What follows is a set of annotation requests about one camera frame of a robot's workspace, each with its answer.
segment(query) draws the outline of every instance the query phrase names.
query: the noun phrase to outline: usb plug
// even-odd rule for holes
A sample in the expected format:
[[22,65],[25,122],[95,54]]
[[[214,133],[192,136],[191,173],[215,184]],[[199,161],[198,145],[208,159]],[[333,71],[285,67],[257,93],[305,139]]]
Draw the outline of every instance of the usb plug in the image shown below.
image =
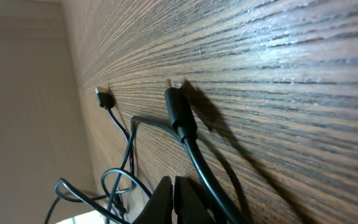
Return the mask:
[[109,93],[109,90],[107,88],[97,86],[94,90],[96,92],[96,97],[99,101],[100,107],[106,109],[111,109],[114,107],[114,99],[112,98],[112,95]]
[[187,97],[180,89],[172,87],[171,81],[167,80],[165,90],[165,102],[171,127],[178,131],[181,142],[185,139],[195,141],[197,139],[197,123]]

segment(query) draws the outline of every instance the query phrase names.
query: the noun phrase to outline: black plastic object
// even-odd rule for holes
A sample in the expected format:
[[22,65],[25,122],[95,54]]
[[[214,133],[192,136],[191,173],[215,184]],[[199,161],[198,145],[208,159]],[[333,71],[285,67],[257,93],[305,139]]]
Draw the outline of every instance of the black plastic object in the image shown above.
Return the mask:
[[133,224],[154,223],[171,224],[172,222],[172,183],[170,177],[162,177],[142,213]]
[[106,109],[111,109],[116,104],[110,93],[98,92],[96,97],[99,101],[99,106]]
[[180,140],[197,139],[197,124],[186,96],[177,88],[165,90],[165,102],[173,129],[178,131]]
[[175,177],[173,207],[178,215],[178,224],[215,223],[187,177]]

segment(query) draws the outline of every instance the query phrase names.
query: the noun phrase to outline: metal connector tip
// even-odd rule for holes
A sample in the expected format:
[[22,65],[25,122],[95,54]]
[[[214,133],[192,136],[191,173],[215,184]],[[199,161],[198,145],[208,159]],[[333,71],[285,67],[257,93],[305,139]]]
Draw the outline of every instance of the metal connector tip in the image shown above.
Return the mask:
[[98,93],[109,93],[109,90],[107,88],[103,88],[100,86],[97,86],[94,91],[96,92],[96,94]]
[[166,86],[167,88],[171,88],[171,87],[172,87],[171,79],[167,79],[167,80],[165,81],[165,86]]

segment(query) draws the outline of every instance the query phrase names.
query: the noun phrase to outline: black cable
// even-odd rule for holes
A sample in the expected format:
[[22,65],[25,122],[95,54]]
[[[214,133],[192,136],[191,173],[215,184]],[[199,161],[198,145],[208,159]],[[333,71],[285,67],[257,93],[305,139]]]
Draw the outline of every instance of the black cable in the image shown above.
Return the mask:
[[83,202],[87,203],[91,207],[93,207],[96,211],[98,211],[100,214],[104,215],[106,218],[116,222],[116,223],[122,223],[122,224],[129,224],[129,222],[119,218],[117,215],[112,214],[109,210],[106,210],[103,208],[100,204],[96,203],[92,200],[92,198],[89,198],[86,196],[83,192],[76,189],[74,186],[72,186],[67,180],[64,178],[60,178],[55,186],[55,193],[57,195],[60,194],[59,188],[60,185],[63,185],[64,188],[66,188],[68,191],[70,191],[74,196],[81,199]]
[[[135,138],[135,135],[136,135],[136,129],[137,129],[137,123],[145,123],[145,124],[148,124],[148,125],[151,125],[151,126],[155,126],[155,127],[158,127],[158,128],[161,128],[163,130],[165,130],[166,132],[170,133],[177,141],[180,140],[179,138],[179,135],[168,125],[168,124],[165,124],[165,123],[162,123],[160,121],[156,121],[156,120],[152,120],[152,119],[148,119],[148,118],[141,118],[141,117],[132,117],[131,119],[131,134],[129,135],[129,139],[128,139],[128,145],[127,145],[127,148],[126,148],[126,151],[125,151],[125,155],[124,155],[124,158],[123,158],[123,161],[122,163],[125,165],[128,157],[131,158],[131,153],[133,153],[133,141],[134,141],[134,138]],[[104,209],[102,206],[100,206],[99,204],[97,204],[96,202],[94,202],[94,200],[101,200],[101,199],[104,199],[106,197],[111,197],[111,198],[114,198],[114,196],[116,194],[122,194],[124,192],[126,192],[126,190],[128,189],[133,189],[133,187],[131,188],[128,188],[128,189],[124,189],[124,190],[120,190],[120,191],[115,191],[117,189],[117,186],[115,185],[113,187],[113,191],[111,192],[111,194],[108,192],[108,189],[106,188],[106,185],[105,185],[105,179],[106,177],[108,176],[108,174],[110,173],[118,173],[118,175],[125,175],[126,177],[128,177],[132,184],[136,184],[139,186],[139,188],[150,198],[151,197],[151,193],[150,191],[147,189],[147,187],[137,178],[135,177],[134,174],[126,171],[126,170],[123,170],[122,169],[109,169],[107,170],[101,177],[101,182],[102,182],[102,187],[103,187],[103,190],[106,192],[106,195],[100,195],[98,197],[93,197],[93,198],[89,198],[87,197],[84,193],[82,193],[81,191],[79,191],[78,189],[76,189],[74,186],[72,186],[69,182],[67,182],[65,179],[60,179],[58,181],[58,183],[56,184],[55,186],[55,193],[58,195],[58,197],[55,199],[55,201],[53,202],[49,212],[48,212],[48,215],[47,215],[47,218],[45,219],[45,224],[48,223],[49,219],[50,219],[50,216],[53,212],[53,209],[55,208],[56,204],[59,202],[60,199],[64,199],[66,201],[69,201],[69,202],[75,202],[75,203],[79,203],[79,202],[85,202],[89,205],[91,205],[95,210],[97,210],[98,212],[100,212],[102,215],[106,216],[107,220],[113,220],[115,222],[118,222],[118,223],[128,223],[126,222],[125,220],[117,217],[117,215],[114,215],[110,212],[110,210],[106,210]],[[67,190],[69,190],[74,196],[78,197],[79,199],[75,199],[75,198],[71,198],[71,197],[67,197],[65,194],[61,193],[60,192],[60,186],[63,185]]]
[[[74,202],[74,203],[82,203],[83,201],[80,200],[80,199],[75,199],[75,198],[70,198],[70,197],[67,197],[66,196],[67,192],[65,194],[61,193],[60,191],[58,191],[58,196],[56,197],[55,201],[53,201],[52,203],[52,206],[50,207],[49,211],[48,211],[48,214],[47,214],[47,217],[45,218],[45,224],[48,224],[49,220],[50,220],[50,217],[52,215],[52,212],[53,212],[53,209],[55,209],[57,203],[63,199],[63,200],[66,200],[68,202]],[[93,197],[91,198],[91,200],[101,200],[101,199],[104,199],[106,198],[107,196],[105,195],[101,195],[101,196],[98,196],[98,197]]]
[[135,177],[134,175],[132,175],[130,172],[128,172],[126,170],[122,170],[119,168],[109,169],[103,173],[102,179],[105,179],[111,173],[118,173],[118,174],[122,174],[122,175],[128,177],[128,179],[133,181],[133,183],[135,183],[143,191],[143,193],[146,194],[146,196],[148,198],[150,198],[152,196],[152,194],[147,189],[147,187],[137,177]]
[[[136,116],[132,117],[132,119],[131,119],[131,134],[129,136],[124,159],[122,160],[121,166],[119,168],[120,170],[124,169],[127,158],[128,158],[128,154],[132,149],[132,145],[133,145],[135,135],[136,135],[136,122],[141,122],[141,123],[145,123],[145,124],[148,124],[151,126],[156,126],[158,128],[162,128],[162,129],[166,130],[168,133],[172,134],[179,141],[178,134],[169,125],[161,123],[159,121],[152,120],[152,119],[141,118],[141,117],[136,117]],[[104,181],[105,181],[106,176],[107,176],[107,174],[106,175],[103,174],[101,177],[102,187],[105,186]],[[114,198],[115,194],[117,193],[116,190],[117,190],[117,186],[118,186],[118,182],[119,182],[120,178],[121,178],[121,173],[118,173],[116,180],[114,182],[114,186],[112,187],[112,191],[111,191],[109,198]]]
[[48,211],[48,215],[45,218],[45,224],[48,224],[48,222],[50,220],[50,216],[52,215],[53,209],[55,209],[55,207],[59,201],[60,201],[60,197],[56,197],[55,201],[53,201],[53,204]]
[[222,211],[226,214],[227,219],[231,223],[251,223],[236,207],[234,202],[225,193],[222,186],[219,184],[215,175],[212,173],[208,164],[198,148],[195,140],[185,139],[185,146],[189,153],[190,160],[193,162],[197,170],[198,177],[202,181],[204,187],[211,192],[214,201],[219,205]]
[[[107,110],[107,112],[110,115],[111,120],[114,122],[114,124],[116,124],[118,129],[121,131],[122,135],[124,135],[125,140],[128,142],[128,140],[129,140],[128,132],[121,125],[121,123],[117,120],[117,118],[113,115],[113,113],[111,111],[111,108],[108,107],[108,106],[105,106],[104,108]],[[122,160],[122,164],[120,166],[120,169],[123,170],[125,168],[125,164],[127,163],[128,156],[129,156],[129,170],[130,170],[132,175],[135,175],[134,150],[133,150],[132,146],[127,147],[127,149],[125,151],[125,156],[124,156],[124,158]],[[133,190],[135,188],[135,183],[131,182],[131,186],[129,188],[126,188],[124,190],[120,190],[119,192],[116,192],[117,185],[118,185],[118,182],[119,182],[120,178],[121,178],[121,174],[118,174],[116,179],[115,179],[115,181],[114,181],[115,188],[113,188],[111,192],[114,192],[115,194],[122,194],[122,193],[125,193],[125,192],[128,192],[128,191],[131,191],[131,190]],[[101,185],[102,185],[102,188],[104,190],[104,193],[109,197],[109,203],[108,203],[107,210],[110,211],[111,208],[112,208],[112,203],[113,203],[115,194],[109,194],[109,192],[108,192],[108,190],[106,188],[106,185],[104,183],[104,179],[101,180]]]

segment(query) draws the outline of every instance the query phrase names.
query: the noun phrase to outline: wood grain surface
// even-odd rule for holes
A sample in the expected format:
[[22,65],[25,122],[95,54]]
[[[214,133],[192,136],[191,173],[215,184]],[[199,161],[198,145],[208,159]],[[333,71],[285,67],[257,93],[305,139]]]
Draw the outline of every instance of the wood grain surface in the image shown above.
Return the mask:
[[[126,143],[95,86],[129,127],[167,119],[165,79],[187,80],[202,153],[255,223],[358,223],[358,0],[62,4],[99,186]],[[136,156],[151,189],[165,175],[197,180],[159,129],[139,126]],[[139,190],[124,200],[129,220],[146,203]]]

